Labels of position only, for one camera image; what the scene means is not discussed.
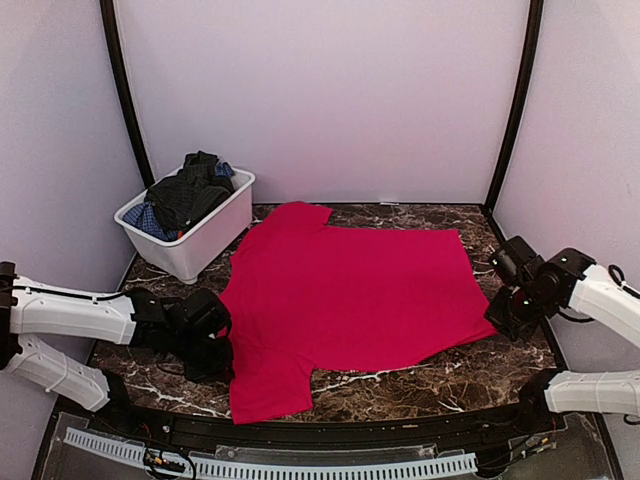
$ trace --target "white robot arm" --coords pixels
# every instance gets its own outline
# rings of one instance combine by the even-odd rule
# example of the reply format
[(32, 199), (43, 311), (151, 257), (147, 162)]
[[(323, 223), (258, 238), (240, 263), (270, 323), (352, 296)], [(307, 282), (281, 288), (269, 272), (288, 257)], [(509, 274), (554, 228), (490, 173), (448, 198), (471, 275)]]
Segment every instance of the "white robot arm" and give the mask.
[[(545, 262), (521, 237), (507, 241), (490, 262), (505, 286), (486, 317), (512, 340), (529, 339), (541, 319), (571, 308), (640, 348), (640, 293), (626, 284), (619, 268), (607, 269), (571, 248)], [(551, 412), (640, 416), (640, 370), (547, 371), (542, 377), (538, 388)]]
[(15, 275), (0, 263), (0, 370), (25, 377), (98, 411), (110, 400), (128, 402), (122, 380), (87, 367), (34, 333), (53, 333), (149, 347), (185, 364), (188, 380), (228, 374), (231, 318), (217, 296), (199, 290), (164, 302), (148, 290), (103, 294), (52, 287)]

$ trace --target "black vertical pole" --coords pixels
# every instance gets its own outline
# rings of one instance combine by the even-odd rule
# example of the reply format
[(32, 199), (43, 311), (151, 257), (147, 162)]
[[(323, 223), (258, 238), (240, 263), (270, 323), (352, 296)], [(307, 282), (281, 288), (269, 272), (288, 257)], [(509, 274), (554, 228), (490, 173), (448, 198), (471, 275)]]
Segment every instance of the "black vertical pole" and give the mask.
[(513, 153), (513, 147), (518, 136), (518, 128), (522, 120), (524, 112), (524, 104), (527, 99), (529, 90), (529, 82), (531, 80), (531, 72), (533, 71), (533, 60), (536, 56), (536, 48), (538, 46), (538, 34), (540, 33), (540, 23), (542, 22), (542, 6), (544, 0), (531, 0), (529, 4), (529, 19), (527, 20), (527, 31), (524, 37), (524, 47), (522, 49), (522, 58), (520, 59), (520, 69), (518, 71), (518, 80), (516, 81), (516, 89), (513, 94), (513, 102), (511, 103), (511, 111), (509, 112), (509, 120), (507, 121), (507, 129), (504, 132), (502, 147), (498, 155), (496, 169), (493, 172), (491, 186), (484, 207), (488, 214), (492, 214), (500, 190), (504, 183), (509, 161)]
[(151, 171), (151, 165), (149, 165), (147, 151), (144, 148), (138, 117), (136, 116), (131, 90), (129, 89), (129, 81), (127, 80), (127, 71), (124, 66), (124, 58), (122, 57), (122, 46), (120, 45), (120, 36), (118, 35), (118, 23), (116, 21), (113, 0), (100, 0), (100, 10), (102, 11), (104, 35), (107, 40), (111, 69), (113, 70), (113, 79), (116, 82), (116, 89), (118, 90), (122, 116), (127, 126), (129, 140), (131, 141), (133, 154), (136, 157), (138, 170), (140, 170), (140, 176), (142, 177), (144, 186), (148, 188), (155, 183), (155, 180), (153, 178), (153, 172)]

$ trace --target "white wall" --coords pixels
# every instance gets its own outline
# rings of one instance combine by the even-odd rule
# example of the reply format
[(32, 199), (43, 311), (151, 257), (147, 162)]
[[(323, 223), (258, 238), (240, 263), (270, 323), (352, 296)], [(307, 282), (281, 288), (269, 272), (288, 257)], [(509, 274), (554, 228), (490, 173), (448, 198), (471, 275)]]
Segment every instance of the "white wall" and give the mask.
[[(574, 246), (640, 285), (640, 3), (546, 2), (531, 90), (496, 216), (545, 256)], [(640, 368), (598, 324), (553, 323), (578, 371)], [(628, 478), (640, 430), (610, 422)]]
[(219, 153), (258, 202), (482, 202), (528, 3), (117, 2), (156, 175)]
[[(0, 2), (0, 260), (113, 289), (132, 249), (113, 212), (143, 187), (97, 1)], [(76, 358), (86, 341), (59, 341)], [(0, 478), (30, 478), (55, 398), (0, 373)]]

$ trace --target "marble table surface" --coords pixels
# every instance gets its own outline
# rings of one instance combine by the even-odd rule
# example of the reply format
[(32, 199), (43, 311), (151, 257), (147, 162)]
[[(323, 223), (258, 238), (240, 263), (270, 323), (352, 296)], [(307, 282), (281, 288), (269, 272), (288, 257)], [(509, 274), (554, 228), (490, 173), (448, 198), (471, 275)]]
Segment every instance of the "marble table surface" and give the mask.
[[(340, 204), (330, 225), (386, 229), (456, 229), (481, 289), (491, 299), (500, 281), (486, 262), (498, 246), (477, 206)], [(275, 207), (254, 206), (254, 225)], [(199, 276), (184, 285), (138, 258), (125, 288), (145, 287), (160, 296), (187, 296), (198, 288), (220, 293), (231, 277), (236, 239)], [(99, 341), (90, 365), (120, 374), (136, 405), (218, 418), (230, 418), (229, 385), (193, 384), (180, 375), (180, 363), (146, 349)], [(540, 331), (529, 343), (496, 336), (452, 348), (420, 364), (378, 373), (316, 370), (311, 379), (314, 408), (280, 419), (287, 422), (362, 422), (400, 420), (482, 410), (516, 403), (518, 390), (537, 371), (554, 367)]]

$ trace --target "laundry basket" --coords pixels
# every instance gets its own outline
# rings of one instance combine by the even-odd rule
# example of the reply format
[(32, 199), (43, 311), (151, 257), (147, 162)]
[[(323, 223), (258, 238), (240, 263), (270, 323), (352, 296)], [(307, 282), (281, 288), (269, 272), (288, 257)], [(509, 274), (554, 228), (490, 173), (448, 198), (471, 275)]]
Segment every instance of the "laundry basket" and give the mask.
[(256, 177), (244, 170), (234, 170), (236, 174), (231, 181), (235, 193), (174, 242), (163, 242), (122, 220), (131, 207), (144, 202), (146, 191), (118, 210), (115, 221), (122, 225), (142, 258), (191, 285), (198, 280), (198, 274), (251, 223), (251, 190)]

